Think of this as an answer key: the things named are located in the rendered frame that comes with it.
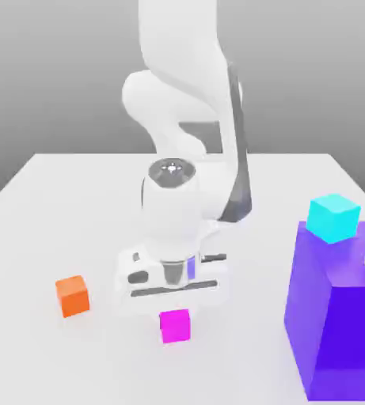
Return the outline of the small orange cube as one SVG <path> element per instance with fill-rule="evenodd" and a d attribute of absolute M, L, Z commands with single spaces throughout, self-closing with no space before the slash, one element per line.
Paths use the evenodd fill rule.
<path fill-rule="evenodd" d="M 89 293 L 81 275 L 58 280 L 55 288 L 64 318 L 89 310 Z"/>

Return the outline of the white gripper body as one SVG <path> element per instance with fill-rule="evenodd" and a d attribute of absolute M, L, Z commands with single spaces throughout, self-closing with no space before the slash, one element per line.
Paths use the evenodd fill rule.
<path fill-rule="evenodd" d="M 230 275 L 225 264 L 202 264 L 196 277 L 182 286 L 130 284 L 127 276 L 116 276 L 116 312 L 160 313 L 177 309 L 195 312 L 220 305 L 229 296 Z"/>

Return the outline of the small magenta cube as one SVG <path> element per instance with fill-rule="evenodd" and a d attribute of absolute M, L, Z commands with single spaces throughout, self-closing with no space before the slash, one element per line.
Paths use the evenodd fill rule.
<path fill-rule="evenodd" d="M 163 343 L 183 342 L 191 338 L 191 320 L 187 309 L 161 312 L 159 319 Z"/>

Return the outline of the large purple box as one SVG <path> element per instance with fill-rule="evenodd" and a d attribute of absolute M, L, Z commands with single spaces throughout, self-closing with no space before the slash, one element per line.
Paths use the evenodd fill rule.
<path fill-rule="evenodd" d="M 284 325 L 310 401 L 365 400 L 365 221 L 326 244 L 298 224 Z"/>

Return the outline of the small cyan cube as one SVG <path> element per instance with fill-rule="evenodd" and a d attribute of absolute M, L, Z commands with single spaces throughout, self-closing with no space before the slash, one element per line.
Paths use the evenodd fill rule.
<path fill-rule="evenodd" d="M 329 194 L 310 201 L 306 229 L 327 244 L 356 235 L 361 205 L 340 194 Z"/>

